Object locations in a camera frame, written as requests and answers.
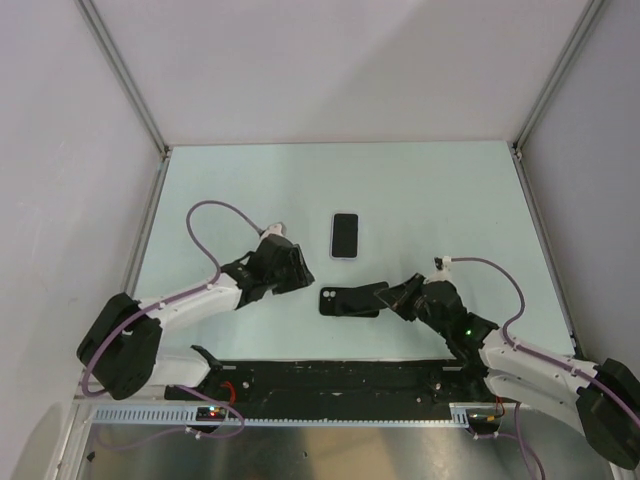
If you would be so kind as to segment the black phone case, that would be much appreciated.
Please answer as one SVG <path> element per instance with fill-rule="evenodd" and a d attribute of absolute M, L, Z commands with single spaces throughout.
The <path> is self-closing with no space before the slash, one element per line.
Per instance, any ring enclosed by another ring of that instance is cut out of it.
<path fill-rule="evenodd" d="M 376 318 L 379 316 L 380 311 L 376 316 L 374 315 L 338 316 L 335 312 L 335 297 L 340 290 L 343 290 L 346 288 L 355 288 L 355 287 L 335 287 L 335 286 L 323 287 L 320 290 L 320 295 L 319 295 L 319 313 L 323 316 L 331 316 L 331 317 Z"/>

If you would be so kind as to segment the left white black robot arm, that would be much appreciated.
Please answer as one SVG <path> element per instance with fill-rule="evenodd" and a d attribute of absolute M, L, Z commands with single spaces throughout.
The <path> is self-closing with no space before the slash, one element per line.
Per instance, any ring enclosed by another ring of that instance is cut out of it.
<path fill-rule="evenodd" d="M 217 359 L 198 345 L 166 347 L 164 335 L 313 281 L 300 246 L 270 233 L 256 250 L 218 265 L 212 278 L 185 291 L 147 302 L 119 293 L 107 301 L 77 349 L 84 366 L 82 393 L 123 400 L 147 385 L 180 385 L 201 399 L 212 398 L 222 385 Z"/>

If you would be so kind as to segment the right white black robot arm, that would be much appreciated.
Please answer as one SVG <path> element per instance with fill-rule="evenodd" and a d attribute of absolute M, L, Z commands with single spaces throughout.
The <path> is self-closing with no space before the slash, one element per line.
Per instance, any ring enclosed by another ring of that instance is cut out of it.
<path fill-rule="evenodd" d="M 528 405 L 583 435 L 601 457 L 626 470 L 639 465 L 639 380 L 623 363 L 562 356 L 510 337 L 469 311 L 455 286 L 420 274 L 375 293 L 405 321 L 440 335 L 468 370 L 464 393 L 491 394 Z"/>

